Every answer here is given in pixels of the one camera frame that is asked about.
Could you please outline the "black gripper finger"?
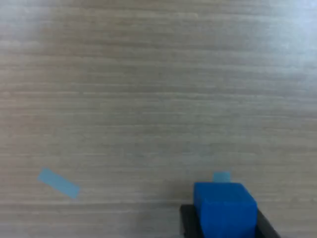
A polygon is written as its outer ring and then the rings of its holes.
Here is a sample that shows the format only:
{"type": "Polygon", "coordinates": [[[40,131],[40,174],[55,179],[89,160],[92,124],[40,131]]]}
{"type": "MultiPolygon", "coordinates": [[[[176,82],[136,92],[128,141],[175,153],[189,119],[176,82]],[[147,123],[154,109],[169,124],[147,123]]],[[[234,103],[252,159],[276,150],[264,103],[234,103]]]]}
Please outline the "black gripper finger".
{"type": "Polygon", "coordinates": [[[203,238],[196,208],[192,204],[180,206],[180,227],[184,238],[203,238]]]}
{"type": "Polygon", "coordinates": [[[281,238],[265,215],[258,209],[255,238],[281,238]]]}

